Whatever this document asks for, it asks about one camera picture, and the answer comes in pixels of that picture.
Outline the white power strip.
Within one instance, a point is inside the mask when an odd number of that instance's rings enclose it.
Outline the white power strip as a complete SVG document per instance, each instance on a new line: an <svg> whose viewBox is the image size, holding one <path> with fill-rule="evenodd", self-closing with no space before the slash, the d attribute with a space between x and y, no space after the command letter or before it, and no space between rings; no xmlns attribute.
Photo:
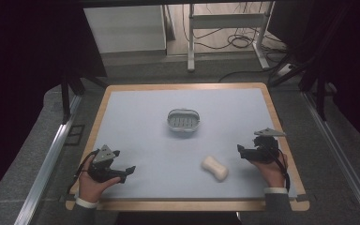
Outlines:
<svg viewBox="0 0 360 225"><path fill-rule="evenodd" d="M279 77L289 73L291 70L294 69L294 65L293 64L286 64L284 67L282 67L278 72L277 75Z"/></svg>

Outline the grey soap dish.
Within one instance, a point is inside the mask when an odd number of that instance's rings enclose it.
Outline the grey soap dish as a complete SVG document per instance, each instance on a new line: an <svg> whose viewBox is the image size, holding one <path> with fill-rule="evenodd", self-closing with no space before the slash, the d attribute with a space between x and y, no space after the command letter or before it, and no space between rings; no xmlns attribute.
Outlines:
<svg viewBox="0 0 360 225"><path fill-rule="evenodd" d="M200 116L194 110L174 109L168 113L167 124L174 132L194 132L200 124Z"/></svg>

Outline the person's left hand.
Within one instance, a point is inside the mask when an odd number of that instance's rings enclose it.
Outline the person's left hand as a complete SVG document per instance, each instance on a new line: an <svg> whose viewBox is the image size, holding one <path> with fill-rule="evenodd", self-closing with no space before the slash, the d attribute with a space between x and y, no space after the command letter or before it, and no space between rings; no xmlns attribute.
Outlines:
<svg viewBox="0 0 360 225"><path fill-rule="evenodd" d="M94 157L89 157L85 161L79 176L79 197L89 203L97 203L105 189L121 181L119 177L114 177L103 183L93 180L88 174L89 166L93 159Z"/></svg>

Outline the person's right hand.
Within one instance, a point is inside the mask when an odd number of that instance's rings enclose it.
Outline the person's right hand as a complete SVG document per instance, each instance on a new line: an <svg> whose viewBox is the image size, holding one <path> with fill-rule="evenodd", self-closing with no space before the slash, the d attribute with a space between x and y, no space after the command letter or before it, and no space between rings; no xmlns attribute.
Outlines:
<svg viewBox="0 0 360 225"><path fill-rule="evenodd" d="M258 168L263 179L270 188L285 187L285 177L276 162L264 164L257 161L251 161L251 164Z"/></svg>

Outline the black metal stand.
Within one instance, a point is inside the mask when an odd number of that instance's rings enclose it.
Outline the black metal stand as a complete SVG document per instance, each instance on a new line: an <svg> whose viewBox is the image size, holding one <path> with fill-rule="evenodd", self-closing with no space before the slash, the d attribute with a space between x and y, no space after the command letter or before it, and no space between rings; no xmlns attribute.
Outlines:
<svg viewBox="0 0 360 225"><path fill-rule="evenodd" d="M324 98L325 98L325 74L318 62L311 61L307 63L305 74L303 75L299 89L302 92L309 91L313 84L316 83L316 112L323 121L326 120L324 113Z"/></svg>
<svg viewBox="0 0 360 225"><path fill-rule="evenodd" d="M78 75L66 75L64 74L61 79L61 95L62 95L62 107L63 107L63 120L62 124L65 125L71 116L70 102L69 102L69 89L76 96L82 96L85 92L85 87L82 82L83 77Z"/></svg>

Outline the dark curtain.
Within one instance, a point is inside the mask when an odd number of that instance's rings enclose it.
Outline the dark curtain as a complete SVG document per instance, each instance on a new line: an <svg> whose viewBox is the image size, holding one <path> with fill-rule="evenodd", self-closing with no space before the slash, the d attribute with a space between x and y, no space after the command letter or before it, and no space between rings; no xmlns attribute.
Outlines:
<svg viewBox="0 0 360 225"><path fill-rule="evenodd" d="M105 75L82 0L0 0L0 181L64 77Z"/></svg>
<svg viewBox="0 0 360 225"><path fill-rule="evenodd" d="M335 103L360 132L360 0L278 0L268 31L312 63L299 88L333 84Z"/></svg>

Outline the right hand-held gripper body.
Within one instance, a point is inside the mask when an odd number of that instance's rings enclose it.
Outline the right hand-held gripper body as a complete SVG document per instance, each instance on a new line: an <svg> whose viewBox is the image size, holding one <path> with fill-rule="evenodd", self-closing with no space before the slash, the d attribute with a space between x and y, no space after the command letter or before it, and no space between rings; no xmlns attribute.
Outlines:
<svg viewBox="0 0 360 225"><path fill-rule="evenodd" d="M255 160L261 163L271 163L277 159L280 152L277 137L285 137L286 134L269 127L255 131L254 134L256 138L253 142L257 147Z"/></svg>

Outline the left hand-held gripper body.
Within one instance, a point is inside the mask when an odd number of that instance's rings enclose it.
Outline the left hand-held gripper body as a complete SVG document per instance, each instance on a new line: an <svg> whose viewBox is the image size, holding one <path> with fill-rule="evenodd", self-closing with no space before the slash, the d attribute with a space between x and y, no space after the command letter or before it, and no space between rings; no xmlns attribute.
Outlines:
<svg viewBox="0 0 360 225"><path fill-rule="evenodd" d="M94 159L89 165L88 174L93 180L103 183L114 177L119 177L120 172L111 169L113 160L119 156L119 150L111 150L104 144L100 149L94 151Z"/></svg>

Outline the white cabinet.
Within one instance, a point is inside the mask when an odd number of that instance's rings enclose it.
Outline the white cabinet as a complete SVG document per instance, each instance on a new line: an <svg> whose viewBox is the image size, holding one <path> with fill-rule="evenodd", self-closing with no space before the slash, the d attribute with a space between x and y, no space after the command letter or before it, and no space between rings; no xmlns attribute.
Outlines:
<svg viewBox="0 0 360 225"><path fill-rule="evenodd" d="M92 7L84 14L100 53L166 49L162 6Z"/></svg>

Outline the white metal desk frame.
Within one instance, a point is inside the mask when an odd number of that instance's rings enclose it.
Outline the white metal desk frame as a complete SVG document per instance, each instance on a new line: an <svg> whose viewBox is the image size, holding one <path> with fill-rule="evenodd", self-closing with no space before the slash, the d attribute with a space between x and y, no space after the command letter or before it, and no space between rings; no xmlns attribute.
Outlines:
<svg viewBox="0 0 360 225"><path fill-rule="evenodd" d="M262 44L273 5L273 1L269 2L265 11L259 13L196 14L195 5L190 4L188 7L187 70L189 72L195 70L195 30L236 28L257 29L257 37L251 42L251 45L262 69L269 69L269 64L263 54Z"/></svg>

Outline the cream soap bar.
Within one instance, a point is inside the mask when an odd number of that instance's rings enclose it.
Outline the cream soap bar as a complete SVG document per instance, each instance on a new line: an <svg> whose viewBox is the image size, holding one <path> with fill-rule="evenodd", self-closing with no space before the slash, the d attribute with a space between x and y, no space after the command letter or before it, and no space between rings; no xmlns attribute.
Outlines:
<svg viewBox="0 0 360 225"><path fill-rule="evenodd" d="M224 181L229 174L228 168L212 156L208 156L202 161L202 167L213 174L219 182Z"/></svg>

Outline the light blue table mat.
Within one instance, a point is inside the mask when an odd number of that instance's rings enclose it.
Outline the light blue table mat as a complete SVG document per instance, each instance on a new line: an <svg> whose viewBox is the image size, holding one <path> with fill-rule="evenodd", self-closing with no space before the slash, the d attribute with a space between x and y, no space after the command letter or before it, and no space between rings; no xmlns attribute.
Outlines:
<svg viewBox="0 0 360 225"><path fill-rule="evenodd" d="M171 131L167 116L174 109L196 111L198 128ZM237 144L253 147L254 132L273 125L259 88L112 92L95 145L120 151L113 169L136 169L125 184L103 195L116 200L260 199L266 183L240 157ZM202 167L208 156L228 168L224 181Z"/></svg>

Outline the person's dark clothing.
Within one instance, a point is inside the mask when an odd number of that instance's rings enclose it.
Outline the person's dark clothing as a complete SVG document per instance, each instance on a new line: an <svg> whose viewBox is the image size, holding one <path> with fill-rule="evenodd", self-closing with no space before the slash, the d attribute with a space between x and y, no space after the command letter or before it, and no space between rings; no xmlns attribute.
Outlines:
<svg viewBox="0 0 360 225"><path fill-rule="evenodd" d="M242 225L231 212L126 212L115 225Z"/></svg>

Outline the aluminium rail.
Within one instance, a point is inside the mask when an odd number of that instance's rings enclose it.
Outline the aluminium rail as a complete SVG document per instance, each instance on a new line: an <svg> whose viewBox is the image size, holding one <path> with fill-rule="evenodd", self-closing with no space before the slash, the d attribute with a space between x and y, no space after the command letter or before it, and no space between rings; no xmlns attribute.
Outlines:
<svg viewBox="0 0 360 225"><path fill-rule="evenodd" d="M360 178L354 170L351 162L347 159L342 147L338 143L337 138L333 134L331 128L326 121L322 120L316 110L316 103L310 94L302 93L301 96L306 101L308 110L310 111L315 123L317 124L320 132L322 133L330 152L334 156L337 165L342 171L344 177L347 180L354 196L360 204Z"/></svg>
<svg viewBox="0 0 360 225"><path fill-rule="evenodd" d="M64 146L69 130L72 127L75 115L81 101L82 97L80 96L75 96L71 100L69 105L69 119L57 130L52 144L49 148L49 151L47 152L47 155L44 158L43 163L41 164L40 170L38 171L36 179L30 188L30 191L22 205L22 209L20 210L19 215L14 222L14 225L29 225L33 215L36 213L38 203L52 175L54 166L60 156L61 150Z"/></svg>

